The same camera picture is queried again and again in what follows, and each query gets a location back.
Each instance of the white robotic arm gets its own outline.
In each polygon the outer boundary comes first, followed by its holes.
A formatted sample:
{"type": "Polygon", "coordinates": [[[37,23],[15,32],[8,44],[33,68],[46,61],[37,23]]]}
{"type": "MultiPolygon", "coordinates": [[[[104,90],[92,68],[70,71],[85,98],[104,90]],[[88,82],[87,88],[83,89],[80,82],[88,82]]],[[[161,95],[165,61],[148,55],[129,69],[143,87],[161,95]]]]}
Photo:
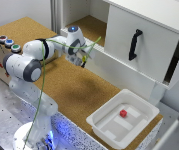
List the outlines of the white robotic arm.
{"type": "MultiPolygon", "coordinates": [[[[82,64],[81,58],[77,56],[78,52],[89,56],[89,58],[94,58],[94,52],[90,51],[91,47],[86,47],[86,41],[81,29],[78,26],[72,26],[68,29],[68,32],[67,38],[55,36],[49,39],[30,41],[24,45],[22,55],[10,53],[4,57],[3,66],[11,76],[9,87],[19,98],[37,107],[41,91],[32,82],[35,82],[41,76],[42,46],[44,48],[44,59],[51,58],[55,50],[59,51],[60,56],[62,53],[65,53],[66,59],[77,66],[82,64]]],[[[25,150],[44,149],[45,145],[48,145],[44,141],[52,130],[50,117],[57,111],[58,105],[55,101],[41,99],[41,107],[33,124],[25,150]]],[[[23,149],[25,139],[26,136],[22,139],[23,142],[15,142],[14,150],[17,147],[18,150],[23,149]]],[[[55,149],[55,147],[49,146],[47,149],[55,149]]]]}

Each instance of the cabinet handle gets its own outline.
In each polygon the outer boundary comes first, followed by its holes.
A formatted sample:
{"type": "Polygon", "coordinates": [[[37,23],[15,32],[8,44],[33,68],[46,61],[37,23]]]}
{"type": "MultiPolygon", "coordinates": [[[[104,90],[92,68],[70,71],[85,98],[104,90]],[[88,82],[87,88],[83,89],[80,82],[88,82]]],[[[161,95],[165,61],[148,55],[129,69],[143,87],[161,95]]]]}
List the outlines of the cabinet handle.
{"type": "Polygon", "coordinates": [[[140,31],[139,29],[136,30],[136,33],[133,35],[132,42],[131,42],[131,48],[129,52],[129,60],[133,60],[134,58],[137,57],[137,55],[134,53],[136,49],[136,44],[137,44],[137,37],[140,36],[143,32],[140,31]]]}

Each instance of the cabinet door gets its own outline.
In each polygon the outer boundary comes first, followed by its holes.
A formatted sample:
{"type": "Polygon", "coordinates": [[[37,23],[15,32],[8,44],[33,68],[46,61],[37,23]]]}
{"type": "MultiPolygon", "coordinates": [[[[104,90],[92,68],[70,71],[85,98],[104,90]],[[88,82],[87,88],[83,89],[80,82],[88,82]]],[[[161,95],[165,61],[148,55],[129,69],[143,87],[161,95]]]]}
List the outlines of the cabinet door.
{"type": "Polygon", "coordinates": [[[178,41],[179,34],[110,6],[105,52],[139,72],[163,82],[178,41]],[[129,61],[131,42],[137,29],[143,34],[137,38],[137,57],[129,61]]]}

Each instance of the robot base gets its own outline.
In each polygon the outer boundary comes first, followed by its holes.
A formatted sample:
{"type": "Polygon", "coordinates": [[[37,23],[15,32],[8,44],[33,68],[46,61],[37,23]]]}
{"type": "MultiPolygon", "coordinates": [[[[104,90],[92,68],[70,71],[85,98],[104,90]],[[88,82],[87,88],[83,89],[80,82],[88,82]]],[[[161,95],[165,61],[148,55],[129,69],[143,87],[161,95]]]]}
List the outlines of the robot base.
{"type": "MultiPolygon", "coordinates": [[[[40,148],[38,148],[38,146],[35,146],[34,148],[30,148],[27,146],[28,143],[26,144],[24,148],[25,142],[23,138],[26,136],[27,132],[31,128],[31,125],[32,125],[32,122],[24,124],[15,132],[14,138],[13,138],[13,150],[46,150],[45,148],[46,146],[42,142],[37,143],[37,145],[39,145],[40,148]]],[[[53,142],[53,150],[55,150],[58,145],[59,140],[58,138],[56,138],[55,134],[51,140],[53,142]]]]}

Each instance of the white background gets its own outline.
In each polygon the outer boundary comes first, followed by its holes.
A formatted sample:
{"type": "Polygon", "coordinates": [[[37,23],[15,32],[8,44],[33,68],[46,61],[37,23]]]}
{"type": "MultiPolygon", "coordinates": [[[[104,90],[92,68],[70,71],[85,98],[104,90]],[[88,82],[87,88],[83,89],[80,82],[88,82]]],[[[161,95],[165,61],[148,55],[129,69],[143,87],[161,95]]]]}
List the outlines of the white background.
{"type": "MultiPolygon", "coordinates": [[[[50,0],[0,0],[0,26],[26,16],[51,29],[50,0]]],[[[163,102],[179,111],[179,82],[163,102]]]]}

